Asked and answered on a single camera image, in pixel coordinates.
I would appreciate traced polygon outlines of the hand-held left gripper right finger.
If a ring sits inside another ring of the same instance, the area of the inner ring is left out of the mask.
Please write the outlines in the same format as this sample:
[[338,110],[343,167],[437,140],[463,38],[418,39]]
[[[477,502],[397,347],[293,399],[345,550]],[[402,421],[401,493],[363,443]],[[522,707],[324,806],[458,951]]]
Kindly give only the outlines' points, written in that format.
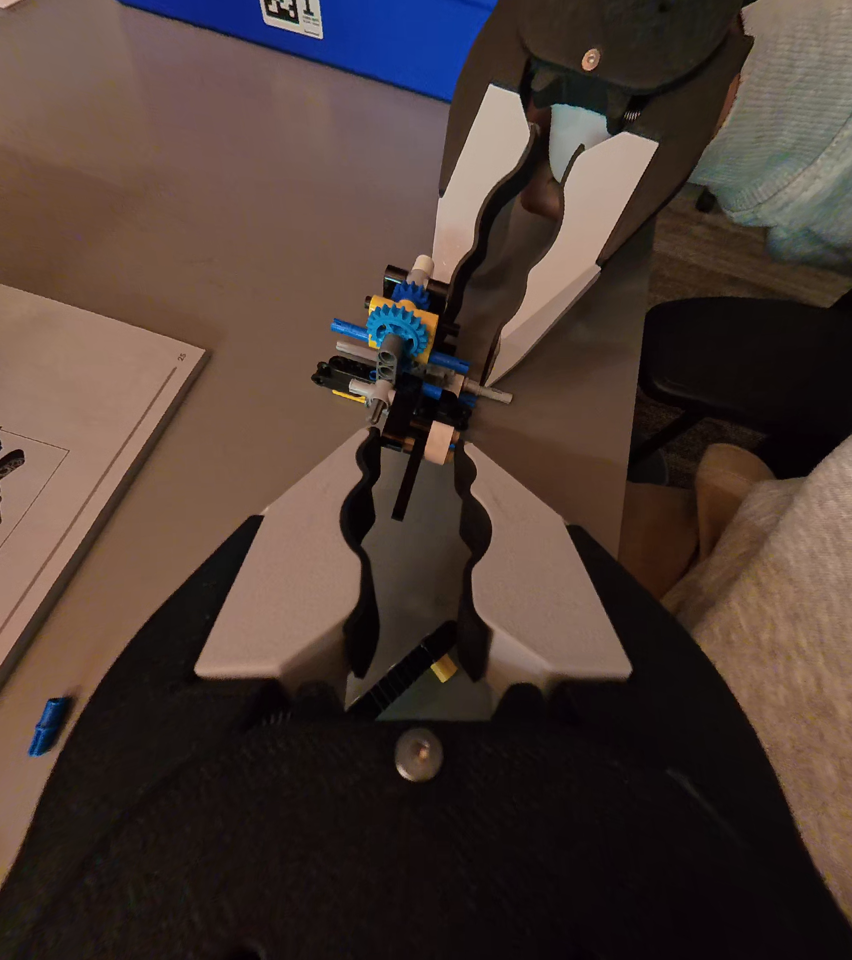
[[632,664],[562,517],[469,441],[455,488],[469,552],[456,646],[470,678],[627,679]]

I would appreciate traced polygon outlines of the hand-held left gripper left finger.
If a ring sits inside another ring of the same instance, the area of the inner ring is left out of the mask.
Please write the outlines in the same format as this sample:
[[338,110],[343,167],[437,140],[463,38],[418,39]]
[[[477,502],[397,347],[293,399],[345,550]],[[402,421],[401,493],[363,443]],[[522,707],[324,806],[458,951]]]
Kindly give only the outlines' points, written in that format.
[[360,429],[263,512],[195,663],[204,679],[345,683],[380,638],[370,558],[381,435]]

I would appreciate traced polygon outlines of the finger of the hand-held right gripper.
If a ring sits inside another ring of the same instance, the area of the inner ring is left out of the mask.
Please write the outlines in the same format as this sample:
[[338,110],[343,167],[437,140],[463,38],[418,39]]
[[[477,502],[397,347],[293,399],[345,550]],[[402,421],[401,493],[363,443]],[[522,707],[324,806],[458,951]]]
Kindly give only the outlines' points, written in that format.
[[600,254],[657,149],[648,138],[614,135],[577,150],[563,182],[558,232],[529,270],[523,300],[501,331],[487,386],[517,366],[596,281]]
[[546,154],[518,91],[490,84],[469,127],[465,100],[451,106],[432,244],[434,277],[447,287],[443,314],[456,316],[465,288],[486,257],[491,226],[525,188]]

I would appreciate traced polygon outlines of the lego technic gear assembly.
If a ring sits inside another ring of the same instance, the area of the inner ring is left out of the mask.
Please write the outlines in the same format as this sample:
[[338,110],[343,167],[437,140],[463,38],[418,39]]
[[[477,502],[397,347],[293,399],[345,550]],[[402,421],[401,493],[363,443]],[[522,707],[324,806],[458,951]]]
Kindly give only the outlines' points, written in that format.
[[458,325],[445,319],[448,285],[434,278],[432,258],[388,266],[383,294],[369,296],[364,322],[335,318],[335,354],[319,361],[312,382],[364,406],[385,448],[408,454],[392,517],[401,521],[422,462],[450,462],[479,399],[510,404],[455,354]]

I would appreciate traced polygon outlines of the person's right forearm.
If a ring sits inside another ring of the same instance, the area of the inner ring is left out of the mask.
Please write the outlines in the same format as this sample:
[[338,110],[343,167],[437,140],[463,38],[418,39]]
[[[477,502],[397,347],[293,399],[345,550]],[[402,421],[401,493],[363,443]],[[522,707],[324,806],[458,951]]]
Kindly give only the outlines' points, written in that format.
[[852,277],[852,1],[761,1],[736,98],[691,182],[770,255]]

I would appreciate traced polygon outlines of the black lego gear rack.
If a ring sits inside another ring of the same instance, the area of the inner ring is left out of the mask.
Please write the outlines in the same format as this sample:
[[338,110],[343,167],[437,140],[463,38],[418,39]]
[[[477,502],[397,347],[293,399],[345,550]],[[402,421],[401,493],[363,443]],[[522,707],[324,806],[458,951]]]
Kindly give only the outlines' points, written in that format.
[[442,623],[353,702],[346,710],[347,715],[362,720],[378,719],[430,671],[444,683],[456,673],[456,663],[449,657],[456,645],[456,636],[456,621]]

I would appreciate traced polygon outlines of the small blue lego pin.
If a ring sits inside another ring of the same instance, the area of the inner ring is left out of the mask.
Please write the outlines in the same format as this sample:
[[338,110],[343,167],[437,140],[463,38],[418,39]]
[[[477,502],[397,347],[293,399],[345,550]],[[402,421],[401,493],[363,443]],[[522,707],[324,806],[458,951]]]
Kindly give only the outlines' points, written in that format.
[[73,703],[73,697],[69,695],[47,700],[29,742],[29,757],[42,757],[51,751],[69,718]]

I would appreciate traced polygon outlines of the lego instruction booklet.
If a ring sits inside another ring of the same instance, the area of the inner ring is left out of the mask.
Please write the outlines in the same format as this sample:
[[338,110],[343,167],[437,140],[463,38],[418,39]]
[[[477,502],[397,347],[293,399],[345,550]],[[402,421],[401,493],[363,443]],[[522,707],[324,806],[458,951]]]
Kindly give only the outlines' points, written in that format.
[[0,687],[208,360],[0,284]]

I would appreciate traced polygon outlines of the person's right hand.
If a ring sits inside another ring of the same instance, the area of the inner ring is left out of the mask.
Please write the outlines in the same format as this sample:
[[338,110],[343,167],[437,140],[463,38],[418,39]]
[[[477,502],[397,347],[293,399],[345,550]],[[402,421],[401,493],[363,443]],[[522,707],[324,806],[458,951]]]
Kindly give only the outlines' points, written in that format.
[[558,222],[563,213],[563,192],[560,180],[552,170],[552,126],[555,117],[551,106],[528,104],[527,117],[538,129],[541,142],[537,166],[522,192],[522,207],[529,213]]

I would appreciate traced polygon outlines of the person's tan trousers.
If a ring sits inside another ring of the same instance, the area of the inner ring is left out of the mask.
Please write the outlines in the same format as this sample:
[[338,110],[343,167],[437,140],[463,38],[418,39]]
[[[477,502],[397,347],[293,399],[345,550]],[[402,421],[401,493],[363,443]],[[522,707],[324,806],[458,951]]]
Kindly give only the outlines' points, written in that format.
[[773,480],[754,453],[713,443],[691,488],[627,483],[620,563],[667,610],[678,612],[747,496]]

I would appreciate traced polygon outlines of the blue plastic bin with papers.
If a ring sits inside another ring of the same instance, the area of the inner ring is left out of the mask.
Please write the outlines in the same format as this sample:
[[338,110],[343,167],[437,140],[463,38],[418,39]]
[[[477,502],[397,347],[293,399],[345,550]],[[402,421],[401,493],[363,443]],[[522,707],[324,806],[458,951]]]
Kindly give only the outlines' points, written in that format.
[[494,1],[123,1],[441,102]]

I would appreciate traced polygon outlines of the black office chair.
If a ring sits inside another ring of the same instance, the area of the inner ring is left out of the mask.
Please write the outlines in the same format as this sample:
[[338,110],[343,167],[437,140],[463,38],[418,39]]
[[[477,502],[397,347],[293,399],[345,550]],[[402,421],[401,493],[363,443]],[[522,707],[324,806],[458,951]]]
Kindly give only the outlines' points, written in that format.
[[681,413],[631,466],[713,419],[762,434],[758,456],[777,478],[806,476],[852,435],[852,313],[736,296],[661,303],[645,319],[639,387]]

